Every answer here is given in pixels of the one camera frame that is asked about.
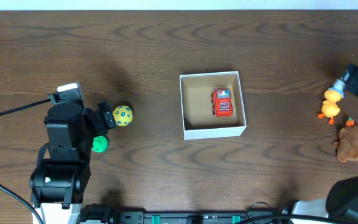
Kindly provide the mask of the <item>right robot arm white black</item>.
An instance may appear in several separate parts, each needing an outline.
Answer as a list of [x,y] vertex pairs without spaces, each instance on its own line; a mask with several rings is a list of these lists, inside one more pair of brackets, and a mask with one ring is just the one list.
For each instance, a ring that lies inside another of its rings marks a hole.
[[[350,64],[334,85],[324,92],[320,117],[338,114],[336,103],[348,91],[358,97],[358,66]],[[358,125],[352,118],[339,130],[333,144],[339,161],[358,162]],[[358,176],[333,185],[326,198],[296,201],[283,209],[285,223],[358,223]]]

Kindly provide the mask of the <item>red toy fire truck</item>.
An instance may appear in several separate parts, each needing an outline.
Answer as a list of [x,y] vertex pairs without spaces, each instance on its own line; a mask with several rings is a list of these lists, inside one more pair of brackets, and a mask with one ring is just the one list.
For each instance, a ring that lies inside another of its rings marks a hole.
[[212,114],[216,117],[232,115],[231,94],[228,89],[215,89],[211,94]]

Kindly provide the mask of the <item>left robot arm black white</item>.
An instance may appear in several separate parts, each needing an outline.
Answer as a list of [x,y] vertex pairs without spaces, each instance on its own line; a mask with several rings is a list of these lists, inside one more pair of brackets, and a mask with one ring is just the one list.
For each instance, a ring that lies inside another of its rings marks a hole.
[[93,111],[69,102],[48,110],[44,123],[49,141],[40,148],[29,181],[35,222],[77,223],[91,176],[94,139],[116,126],[109,103],[98,107]]

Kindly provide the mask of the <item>brown plush capybara toy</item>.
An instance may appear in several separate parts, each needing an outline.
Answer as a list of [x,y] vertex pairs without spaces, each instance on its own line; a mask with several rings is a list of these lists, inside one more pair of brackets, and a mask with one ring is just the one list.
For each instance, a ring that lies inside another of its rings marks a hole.
[[358,162],[358,125],[352,118],[346,121],[346,126],[339,130],[338,140],[333,142],[337,159]]

